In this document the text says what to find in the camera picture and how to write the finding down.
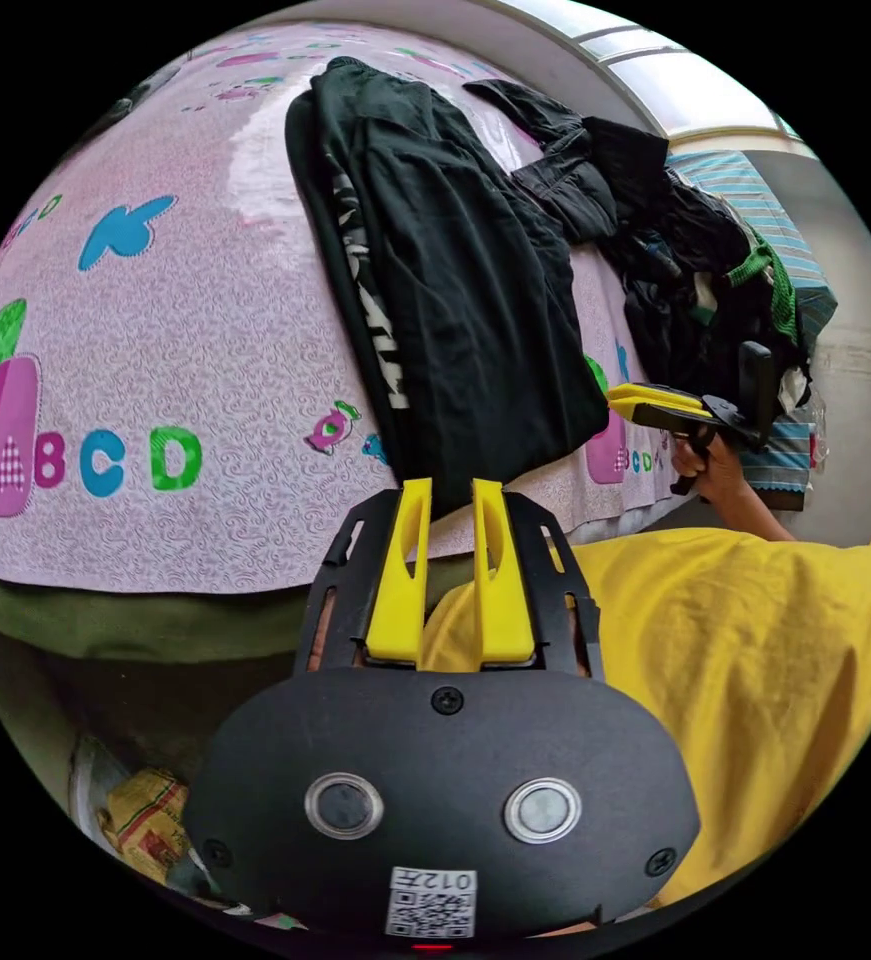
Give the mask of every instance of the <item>olive green cloth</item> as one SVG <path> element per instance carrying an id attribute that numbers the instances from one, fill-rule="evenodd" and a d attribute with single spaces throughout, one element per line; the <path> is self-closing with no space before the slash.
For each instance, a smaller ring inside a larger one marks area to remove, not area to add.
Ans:
<path id="1" fill-rule="evenodd" d="M 471 555 L 430 561 L 427 610 L 473 575 Z M 0 580 L 0 633 L 79 659 L 254 659 L 295 650 L 307 596 L 307 587 L 242 596 L 116 594 Z"/>

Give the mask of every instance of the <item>window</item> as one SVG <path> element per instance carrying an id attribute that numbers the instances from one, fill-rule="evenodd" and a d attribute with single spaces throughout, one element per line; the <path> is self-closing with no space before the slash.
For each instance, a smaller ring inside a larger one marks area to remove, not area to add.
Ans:
<path id="1" fill-rule="evenodd" d="M 608 67 L 654 114 L 669 137 L 725 127 L 777 130 L 746 87 L 694 53 L 650 54 Z"/>
<path id="2" fill-rule="evenodd" d="M 802 138 L 781 118 L 778 117 L 778 122 L 781 125 L 782 129 L 790 136 L 794 137 L 796 140 L 801 140 Z"/>
<path id="3" fill-rule="evenodd" d="M 605 10 L 595 10 L 572 0 L 502 0 L 516 10 L 521 10 L 569 37 L 592 33 L 606 27 L 621 27 L 631 20 L 617 17 Z"/>
<path id="4" fill-rule="evenodd" d="M 620 30 L 618 33 L 606 33 L 601 37 L 582 41 L 582 49 L 601 59 L 616 53 L 630 53 L 634 50 L 646 50 L 651 47 L 676 47 L 684 49 L 680 43 L 663 37 L 651 30 Z"/>

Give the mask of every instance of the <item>striped cloth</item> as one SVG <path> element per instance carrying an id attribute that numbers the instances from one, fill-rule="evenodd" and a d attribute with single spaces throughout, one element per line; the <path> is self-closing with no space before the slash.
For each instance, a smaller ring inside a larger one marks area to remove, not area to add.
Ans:
<path id="1" fill-rule="evenodd" d="M 795 288 L 811 355 L 838 301 L 808 244 L 751 161 L 741 152 L 719 150 L 671 157 L 669 164 L 695 186 L 731 204 L 775 249 Z M 763 495 L 771 491 L 804 494 L 814 432 L 810 405 L 779 417 L 772 426 L 768 449 L 743 455 L 745 478 Z"/>

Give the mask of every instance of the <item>yellow shirt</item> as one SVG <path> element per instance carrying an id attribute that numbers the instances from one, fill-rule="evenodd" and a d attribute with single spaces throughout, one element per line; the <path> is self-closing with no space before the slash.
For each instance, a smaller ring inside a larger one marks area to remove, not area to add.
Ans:
<path id="1" fill-rule="evenodd" d="M 601 608 L 606 679 L 665 725 L 695 789 L 701 832 L 665 905 L 784 840 L 871 731 L 871 544 L 685 529 L 575 555 Z M 467 584 L 442 599 L 422 669 L 473 669 L 472 598 Z"/>

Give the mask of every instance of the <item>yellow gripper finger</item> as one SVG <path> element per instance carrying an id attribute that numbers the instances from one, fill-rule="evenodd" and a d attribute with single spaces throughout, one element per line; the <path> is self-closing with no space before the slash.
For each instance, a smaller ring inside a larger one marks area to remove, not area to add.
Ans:
<path id="1" fill-rule="evenodd" d="M 668 410 L 674 414 L 686 414 L 693 420 L 711 420 L 712 415 L 704 407 L 689 407 L 686 404 L 669 400 L 646 400 L 624 397 L 619 400 L 609 400 L 610 410 L 614 410 L 622 419 L 631 423 L 638 423 L 638 409 L 640 407 L 656 407 L 659 410 Z"/>
<path id="2" fill-rule="evenodd" d="M 664 387 L 652 386 L 646 383 L 622 383 L 611 387 L 605 395 L 609 406 L 617 400 L 633 400 L 643 403 L 675 404 L 685 410 L 700 411 L 703 408 L 701 398 L 691 397 L 678 391 L 666 390 Z"/>
<path id="3" fill-rule="evenodd" d="M 414 663 L 416 666 L 421 659 L 431 516 L 431 479 L 406 480 L 366 637 L 368 655 L 372 659 Z M 414 574 L 408 568 L 413 547 L 418 548 Z"/>
<path id="4" fill-rule="evenodd" d="M 481 648 L 480 662 L 482 665 L 525 663 L 535 653 L 535 638 L 502 485 L 475 480 L 472 494 L 475 631 Z"/>

